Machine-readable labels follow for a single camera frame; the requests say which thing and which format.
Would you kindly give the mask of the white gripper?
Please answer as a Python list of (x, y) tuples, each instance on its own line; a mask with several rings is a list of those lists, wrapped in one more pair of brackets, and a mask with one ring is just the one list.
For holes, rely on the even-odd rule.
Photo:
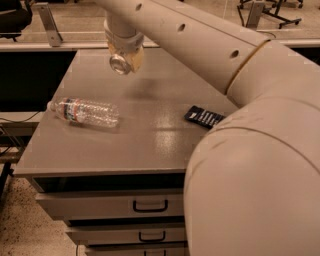
[(117, 60), (117, 53), (129, 54), (129, 61), (131, 70), (136, 73), (144, 58), (144, 50), (141, 47), (144, 42), (144, 35), (140, 32), (130, 37), (120, 37), (110, 31), (106, 32), (108, 49), (110, 52), (110, 59)]

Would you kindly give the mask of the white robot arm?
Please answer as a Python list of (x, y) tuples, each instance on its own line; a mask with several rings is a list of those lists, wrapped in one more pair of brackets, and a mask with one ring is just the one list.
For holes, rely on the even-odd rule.
[(237, 106), (190, 157), (190, 256), (320, 256), (319, 67), (174, 0), (95, 0)]

